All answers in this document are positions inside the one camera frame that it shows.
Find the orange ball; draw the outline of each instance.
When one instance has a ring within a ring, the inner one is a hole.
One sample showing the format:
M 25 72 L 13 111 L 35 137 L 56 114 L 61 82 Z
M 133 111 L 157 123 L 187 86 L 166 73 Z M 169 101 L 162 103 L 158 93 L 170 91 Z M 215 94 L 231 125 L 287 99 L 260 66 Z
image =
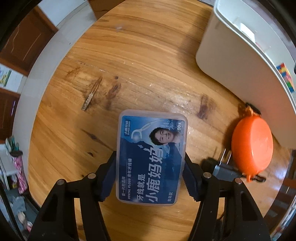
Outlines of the orange ball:
M 240 120 L 232 135 L 231 150 L 237 168 L 246 174 L 248 182 L 267 168 L 273 149 L 272 134 L 265 120 L 255 115 Z

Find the man's black hair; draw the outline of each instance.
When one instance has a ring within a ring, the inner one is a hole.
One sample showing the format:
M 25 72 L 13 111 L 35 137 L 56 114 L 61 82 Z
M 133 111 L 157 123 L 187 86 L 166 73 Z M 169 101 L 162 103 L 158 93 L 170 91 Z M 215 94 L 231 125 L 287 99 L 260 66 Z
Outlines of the man's black hair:
M 160 143 L 155 137 L 156 132 L 158 132 L 160 130 L 169 131 L 169 129 L 166 129 L 166 128 L 161 128 L 161 127 L 155 128 L 149 135 L 149 137 L 154 145 L 158 145 L 158 146 L 163 145 L 163 143 Z

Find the pink patterned object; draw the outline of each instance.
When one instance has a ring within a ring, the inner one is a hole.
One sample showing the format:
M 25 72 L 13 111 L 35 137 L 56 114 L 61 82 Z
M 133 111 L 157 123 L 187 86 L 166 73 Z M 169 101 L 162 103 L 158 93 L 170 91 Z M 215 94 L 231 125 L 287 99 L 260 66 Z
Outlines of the pink patterned object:
M 23 194 L 28 189 L 28 184 L 27 184 L 27 180 L 26 180 L 23 165 L 22 165 L 22 156 L 12 157 L 12 159 L 13 159 L 14 166 L 18 171 L 17 173 L 17 177 L 19 180 L 18 190 L 20 194 Z

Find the rubik's cube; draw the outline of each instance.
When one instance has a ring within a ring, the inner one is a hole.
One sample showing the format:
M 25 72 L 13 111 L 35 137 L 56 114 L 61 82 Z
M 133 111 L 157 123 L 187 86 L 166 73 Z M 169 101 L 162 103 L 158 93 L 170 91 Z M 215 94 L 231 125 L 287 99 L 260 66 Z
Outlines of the rubik's cube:
M 295 87 L 294 87 L 290 72 L 285 66 L 285 64 L 281 63 L 276 68 L 278 69 L 279 73 L 282 75 L 283 79 L 285 80 L 290 92 L 293 93 L 295 91 Z

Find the blue label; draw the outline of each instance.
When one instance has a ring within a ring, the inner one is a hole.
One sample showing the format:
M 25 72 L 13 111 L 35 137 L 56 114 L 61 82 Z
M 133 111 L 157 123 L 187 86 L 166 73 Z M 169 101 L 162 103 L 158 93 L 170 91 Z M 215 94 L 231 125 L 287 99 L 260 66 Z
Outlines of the blue label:
M 119 198 L 173 204 L 184 144 L 183 120 L 123 116 L 119 150 Z

